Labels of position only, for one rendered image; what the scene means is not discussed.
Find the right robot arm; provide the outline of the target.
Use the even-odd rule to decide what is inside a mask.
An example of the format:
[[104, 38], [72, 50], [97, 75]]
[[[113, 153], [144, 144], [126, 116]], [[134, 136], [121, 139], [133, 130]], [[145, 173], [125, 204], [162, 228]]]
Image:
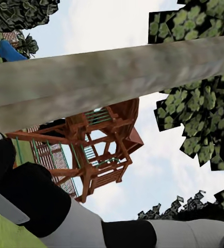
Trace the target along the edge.
[[27, 162], [14, 168], [14, 163], [1, 179], [0, 214], [25, 226], [47, 248], [224, 248], [224, 221], [105, 223], [53, 182], [45, 166]]

